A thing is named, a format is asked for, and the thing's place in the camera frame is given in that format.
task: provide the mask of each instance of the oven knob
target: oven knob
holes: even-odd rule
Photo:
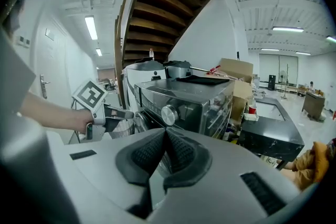
[[[168,126],[173,126],[175,121],[179,119],[176,109],[169,104],[161,109],[161,117]]]

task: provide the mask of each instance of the black countertop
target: black countertop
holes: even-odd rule
[[[256,102],[275,105],[284,121],[262,116],[257,122],[244,121],[239,144],[254,153],[293,161],[303,149],[304,142],[288,113],[276,99],[256,99]]]

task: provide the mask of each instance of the black cloth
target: black cloth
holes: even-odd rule
[[[188,83],[203,84],[203,85],[218,85],[228,82],[228,79],[212,79],[212,78],[202,78],[195,75],[191,75],[186,78],[176,78],[177,81],[183,81]]]

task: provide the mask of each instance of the door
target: door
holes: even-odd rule
[[[47,101],[66,108],[71,107],[71,92],[66,68],[67,34],[62,27],[47,13],[43,14],[36,33],[34,46],[35,89],[43,97],[40,75],[50,82],[45,84]],[[60,134],[68,144],[73,131],[48,128]]]

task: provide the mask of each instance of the ceiling light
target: ceiling light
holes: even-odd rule
[[[299,51],[297,51],[297,52],[295,52],[296,54],[302,54],[302,55],[311,55],[311,54],[309,54],[309,53],[307,53],[307,52],[299,52]]]
[[[335,42],[335,43],[336,43],[336,38],[333,38],[333,37],[331,37],[331,36],[328,36],[328,37],[327,37],[327,40],[329,40],[329,41],[332,41],[332,42]]]
[[[102,54],[101,54],[101,50],[100,50],[99,48],[96,49],[96,52],[97,52],[98,56],[102,56]]]
[[[96,32],[96,26],[95,21],[94,21],[94,17],[93,16],[86,16],[85,17],[85,22],[86,22],[86,26],[88,27],[90,36],[92,38],[92,40],[97,40],[98,36],[97,36],[97,32]]]
[[[275,26],[272,28],[273,31],[290,31],[290,32],[303,32],[302,28],[299,27],[286,27],[286,26]]]
[[[279,51],[278,49],[261,49],[261,50]]]

